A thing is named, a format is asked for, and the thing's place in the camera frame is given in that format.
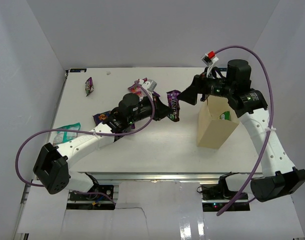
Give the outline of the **brown M&M's packet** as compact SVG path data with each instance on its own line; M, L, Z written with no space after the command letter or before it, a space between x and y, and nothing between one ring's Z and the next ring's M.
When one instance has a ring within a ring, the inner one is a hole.
M179 90L171 90L168 91L167 94L167 102L168 106L171 108L171 113L168 115L168 118L173 122L179 122L179 114L180 114L180 104L178 100L178 95L181 92Z

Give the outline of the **green Fox's candy bag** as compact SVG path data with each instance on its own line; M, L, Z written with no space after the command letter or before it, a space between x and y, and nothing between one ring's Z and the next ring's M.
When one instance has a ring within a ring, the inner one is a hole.
M230 111L225 111L223 112L220 116L219 116L220 120L227 120L230 121L231 120L231 113Z

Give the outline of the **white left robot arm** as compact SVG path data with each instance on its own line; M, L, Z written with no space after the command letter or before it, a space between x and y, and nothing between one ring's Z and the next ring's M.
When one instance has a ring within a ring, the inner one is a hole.
M70 190L81 192L86 199L92 200L98 195L97 180L88 173L72 171L72 166L95 150L130 133L134 123L146 118L160 121L171 112L172 109L163 104L156 95L151 99L147 96L140 99L134 93L127 93L91 134L80 135L57 146L45 144L40 150L33 172L51 195Z

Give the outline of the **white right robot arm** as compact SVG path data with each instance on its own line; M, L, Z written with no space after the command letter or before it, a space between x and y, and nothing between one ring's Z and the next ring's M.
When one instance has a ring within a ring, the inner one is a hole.
M177 98L191 105L197 104L199 94L204 98L227 99L261 158L263 176L253 178L250 189L255 199L263 203L294 193L305 182L305 170L296 168L276 131L269 125L273 112L268 110L263 94L251 88L251 70L246 60L230 60L225 76L208 77L206 72L197 74Z

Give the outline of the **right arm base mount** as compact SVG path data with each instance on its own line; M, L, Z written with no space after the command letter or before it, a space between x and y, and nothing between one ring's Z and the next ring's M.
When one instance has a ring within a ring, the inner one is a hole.
M218 184L202 184L196 191L202 198L202 209L204 213L217 213L221 210L233 197L228 198L219 190ZM250 211L250 198L244 193L235 203L233 203L227 212L248 212Z

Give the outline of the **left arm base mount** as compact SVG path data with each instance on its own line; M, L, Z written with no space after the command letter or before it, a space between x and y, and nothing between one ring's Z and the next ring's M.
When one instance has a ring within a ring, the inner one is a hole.
M68 210L114 210L116 201L113 185L99 185L90 190L97 194L77 194L70 192L67 202Z

